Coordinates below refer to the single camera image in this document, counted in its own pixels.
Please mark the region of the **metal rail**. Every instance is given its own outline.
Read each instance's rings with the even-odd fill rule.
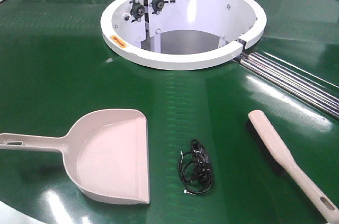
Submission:
[[[339,119],[339,98],[317,87],[315,82],[259,53],[249,55],[242,53],[237,62],[310,105]]]

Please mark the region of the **circular opening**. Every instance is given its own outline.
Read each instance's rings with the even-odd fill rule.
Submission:
[[[148,67],[212,67],[256,43],[266,25],[253,0],[116,0],[102,14],[105,42]]]
[[[189,55],[216,49],[219,37],[208,32],[195,30],[175,30],[164,32],[160,37],[161,53],[169,55]],[[151,51],[151,38],[141,42],[141,48]]]

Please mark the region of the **bolt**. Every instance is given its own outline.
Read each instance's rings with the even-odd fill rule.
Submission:
[[[142,8],[139,8],[137,11],[138,16],[143,16],[144,10]]]
[[[164,2],[163,1],[159,1],[156,3],[156,8],[158,8],[159,10],[161,10],[164,7]]]

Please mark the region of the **green surface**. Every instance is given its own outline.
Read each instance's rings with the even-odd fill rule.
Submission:
[[[91,111],[139,109],[148,119],[151,204],[95,202],[70,181],[60,154],[9,150],[0,151],[0,200],[46,223],[325,223],[288,175],[271,172],[244,123],[249,111],[264,110],[301,168],[339,205],[339,122],[232,61],[161,71],[119,57],[99,25],[112,1],[0,5],[0,131],[57,137]],[[268,24],[252,50],[338,84],[339,0],[256,1]],[[183,194],[176,170],[192,138],[206,146],[215,173],[202,196]]]

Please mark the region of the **black cable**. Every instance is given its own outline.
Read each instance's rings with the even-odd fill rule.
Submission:
[[[184,157],[186,155],[191,155],[191,161],[183,166]],[[187,178],[185,177],[186,171],[191,166],[193,166],[193,172],[191,177]],[[191,140],[191,151],[188,151],[187,153],[181,152],[181,157],[178,161],[178,172],[180,180],[186,188],[184,193],[197,195],[210,190],[212,186],[211,162],[204,146],[198,140]],[[200,190],[194,190],[189,187],[189,184],[193,184],[195,181],[198,181],[200,184]]]

